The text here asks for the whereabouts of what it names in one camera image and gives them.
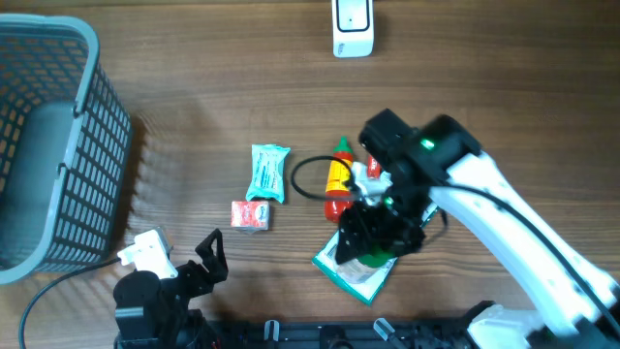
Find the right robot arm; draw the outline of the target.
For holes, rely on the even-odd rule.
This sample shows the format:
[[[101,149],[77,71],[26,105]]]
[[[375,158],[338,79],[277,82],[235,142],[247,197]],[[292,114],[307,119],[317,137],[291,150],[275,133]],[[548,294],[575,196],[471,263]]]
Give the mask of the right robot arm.
[[[356,197],[338,226],[338,264],[418,252],[424,212],[437,206],[474,234],[533,304],[529,311],[499,304],[480,311],[467,327],[477,346],[618,346],[618,282],[571,248],[455,119],[442,114],[415,128],[383,110],[365,123],[358,140],[391,184],[355,186]]]

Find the green white glove package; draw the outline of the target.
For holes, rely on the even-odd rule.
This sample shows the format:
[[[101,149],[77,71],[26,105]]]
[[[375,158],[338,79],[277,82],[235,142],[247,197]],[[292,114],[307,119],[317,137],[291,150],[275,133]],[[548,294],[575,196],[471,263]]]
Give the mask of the green white glove package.
[[[333,237],[312,263],[336,286],[369,305],[397,259],[422,248],[423,227],[436,211],[432,204],[406,217],[390,206],[356,203],[345,209]]]

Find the red coffee stick sachet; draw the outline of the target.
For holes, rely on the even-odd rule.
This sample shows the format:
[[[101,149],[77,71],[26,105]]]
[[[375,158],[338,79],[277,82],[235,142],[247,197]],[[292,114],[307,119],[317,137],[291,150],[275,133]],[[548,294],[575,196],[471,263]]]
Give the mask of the red coffee stick sachet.
[[[366,173],[368,178],[379,179],[381,177],[382,168],[372,155],[368,156]]]

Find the teal wet wipes pack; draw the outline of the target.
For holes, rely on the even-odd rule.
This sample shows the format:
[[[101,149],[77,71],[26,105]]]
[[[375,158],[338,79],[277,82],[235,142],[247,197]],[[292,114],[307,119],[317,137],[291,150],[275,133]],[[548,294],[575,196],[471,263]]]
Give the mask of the teal wet wipes pack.
[[[272,199],[283,204],[285,160],[291,149],[277,144],[253,144],[251,150],[252,178],[245,199]]]

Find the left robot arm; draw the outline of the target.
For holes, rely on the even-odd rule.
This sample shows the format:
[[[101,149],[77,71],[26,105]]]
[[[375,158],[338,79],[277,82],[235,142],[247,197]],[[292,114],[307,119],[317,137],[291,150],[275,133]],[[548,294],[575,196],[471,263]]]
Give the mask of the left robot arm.
[[[220,348],[219,334],[190,300],[213,291],[228,278],[223,235],[212,231],[195,248],[201,258],[181,266],[170,260],[171,246],[159,227],[138,234],[117,257],[136,269],[113,289],[116,348]]]

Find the green lid jar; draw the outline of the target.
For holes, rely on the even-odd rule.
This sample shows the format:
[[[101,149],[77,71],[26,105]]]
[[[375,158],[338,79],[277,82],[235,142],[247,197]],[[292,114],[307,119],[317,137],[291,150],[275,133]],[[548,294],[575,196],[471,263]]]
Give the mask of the green lid jar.
[[[367,281],[377,271],[391,267],[395,257],[381,248],[373,249],[369,254],[338,265],[336,274],[351,284]]]

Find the red white tissue pack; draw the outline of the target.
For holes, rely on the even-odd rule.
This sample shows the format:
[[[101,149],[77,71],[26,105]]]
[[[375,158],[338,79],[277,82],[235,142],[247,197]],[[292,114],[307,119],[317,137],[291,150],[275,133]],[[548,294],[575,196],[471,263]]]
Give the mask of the red white tissue pack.
[[[231,226],[234,229],[256,232],[269,228],[270,205],[267,201],[233,201]]]

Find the red chili sauce bottle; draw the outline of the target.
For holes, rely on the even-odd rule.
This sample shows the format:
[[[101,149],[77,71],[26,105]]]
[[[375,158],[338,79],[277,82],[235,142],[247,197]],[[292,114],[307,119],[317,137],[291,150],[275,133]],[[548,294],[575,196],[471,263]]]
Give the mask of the red chili sauce bottle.
[[[328,197],[348,197],[350,190],[346,186],[346,182],[351,178],[349,168],[353,165],[354,154],[345,136],[334,147],[333,156],[340,159],[340,161],[332,160],[330,162],[325,194]],[[326,201],[324,205],[325,218],[328,221],[337,223],[341,214],[351,204],[351,201]]]

